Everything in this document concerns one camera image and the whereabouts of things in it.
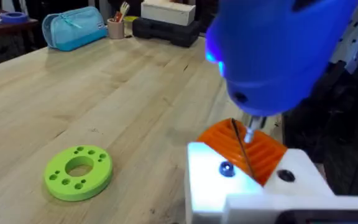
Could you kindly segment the white orange left gripper right finger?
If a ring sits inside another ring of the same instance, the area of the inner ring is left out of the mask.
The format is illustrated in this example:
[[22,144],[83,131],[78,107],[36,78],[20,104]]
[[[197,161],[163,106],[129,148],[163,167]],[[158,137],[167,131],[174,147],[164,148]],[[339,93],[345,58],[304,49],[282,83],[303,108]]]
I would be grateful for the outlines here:
[[261,131],[232,119],[245,165],[246,194],[333,196],[319,170],[301,149],[288,149]]

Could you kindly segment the finger of the white orange right gripper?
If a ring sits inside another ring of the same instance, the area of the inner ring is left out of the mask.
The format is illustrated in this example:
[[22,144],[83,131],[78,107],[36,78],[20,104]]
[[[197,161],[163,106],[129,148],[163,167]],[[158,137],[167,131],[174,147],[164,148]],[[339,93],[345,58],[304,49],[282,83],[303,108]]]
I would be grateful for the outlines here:
[[330,62],[344,62],[344,68],[349,73],[353,73],[358,66],[358,5],[339,39]]

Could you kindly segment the white orange left gripper left finger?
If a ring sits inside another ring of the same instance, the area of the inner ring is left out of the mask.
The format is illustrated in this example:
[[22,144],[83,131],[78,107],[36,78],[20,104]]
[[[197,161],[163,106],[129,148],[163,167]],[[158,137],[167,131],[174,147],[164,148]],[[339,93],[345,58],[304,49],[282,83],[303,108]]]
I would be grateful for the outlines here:
[[261,194],[245,153],[246,128],[222,120],[190,142],[186,150],[185,211],[187,223],[220,223],[228,195]]

